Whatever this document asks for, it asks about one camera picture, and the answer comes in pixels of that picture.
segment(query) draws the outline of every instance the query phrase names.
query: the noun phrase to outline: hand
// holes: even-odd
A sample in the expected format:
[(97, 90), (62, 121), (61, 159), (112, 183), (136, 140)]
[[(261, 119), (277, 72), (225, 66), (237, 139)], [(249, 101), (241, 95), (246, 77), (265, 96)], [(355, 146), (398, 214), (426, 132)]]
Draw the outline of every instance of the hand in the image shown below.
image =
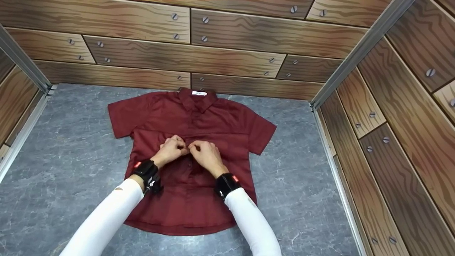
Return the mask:
[(166, 141), (160, 145), (160, 151), (150, 158), (150, 160), (152, 160), (160, 169), (165, 164), (170, 163), (188, 153), (189, 151), (183, 139), (178, 135), (174, 135), (167, 138)]
[(194, 159), (202, 167), (207, 169), (215, 179), (220, 175), (229, 172), (226, 166), (224, 166), (221, 160), (220, 151), (215, 144), (208, 141), (196, 140), (188, 146), (188, 149)]

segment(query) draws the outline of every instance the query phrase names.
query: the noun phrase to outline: person's left hand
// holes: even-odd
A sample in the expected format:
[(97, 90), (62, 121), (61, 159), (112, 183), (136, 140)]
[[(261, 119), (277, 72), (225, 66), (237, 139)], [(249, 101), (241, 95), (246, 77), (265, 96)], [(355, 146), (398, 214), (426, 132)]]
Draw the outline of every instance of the person's left hand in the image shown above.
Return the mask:
[(166, 141), (160, 145), (160, 150), (156, 155), (150, 158), (150, 160), (152, 160), (160, 169), (165, 164), (170, 163), (188, 153), (189, 151), (187, 149), (187, 145), (183, 139), (178, 135), (174, 135), (167, 138)]

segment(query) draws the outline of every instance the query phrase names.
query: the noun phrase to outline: shirt collar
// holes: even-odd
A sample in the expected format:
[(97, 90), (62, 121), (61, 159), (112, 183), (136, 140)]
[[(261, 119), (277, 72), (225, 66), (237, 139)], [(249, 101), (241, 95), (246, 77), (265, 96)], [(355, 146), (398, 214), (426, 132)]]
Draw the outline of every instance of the shirt collar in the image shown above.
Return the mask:
[(188, 88), (182, 88), (178, 92), (178, 97), (187, 111), (196, 107), (201, 113), (204, 113), (215, 101), (218, 100), (215, 92), (206, 92), (207, 95), (204, 96), (203, 99), (198, 102), (194, 102), (191, 98), (192, 92), (193, 90)]

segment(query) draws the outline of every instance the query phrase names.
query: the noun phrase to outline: red shirt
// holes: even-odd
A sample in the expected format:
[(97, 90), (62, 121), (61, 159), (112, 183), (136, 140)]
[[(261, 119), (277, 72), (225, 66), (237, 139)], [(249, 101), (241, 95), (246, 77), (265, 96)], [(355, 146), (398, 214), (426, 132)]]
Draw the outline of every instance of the red shirt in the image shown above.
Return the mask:
[[(261, 154), (276, 126), (248, 107), (218, 99), (214, 92), (193, 95), (184, 88), (115, 102), (108, 110), (115, 137), (133, 138), (125, 178), (137, 161), (152, 157), (166, 138), (177, 134), (187, 145), (195, 140), (215, 143), (223, 163), (257, 203), (248, 152)], [(148, 193), (125, 224), (173, 236), (210, 234), (235, 225), (214, 192), (215, 179), (191, 154), (165, 165), (159, 174), (164, 189), (158, 195)]]

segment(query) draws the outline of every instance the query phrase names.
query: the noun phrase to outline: shirt sleeve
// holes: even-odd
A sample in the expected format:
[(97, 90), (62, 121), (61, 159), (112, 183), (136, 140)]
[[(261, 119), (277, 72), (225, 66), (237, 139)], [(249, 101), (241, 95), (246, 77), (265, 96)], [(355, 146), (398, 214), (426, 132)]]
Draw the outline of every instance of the shirt sleeve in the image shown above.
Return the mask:
[(151, 92), (107, 105), (115, 138), (131, 135), (136, 126), (144, 123), (156, 100), (157, 93)]
[(277, 128), (273, 123), (244, 106), (243, 122), (248, 132), (248, 149), (256, 155), (262, 154)]

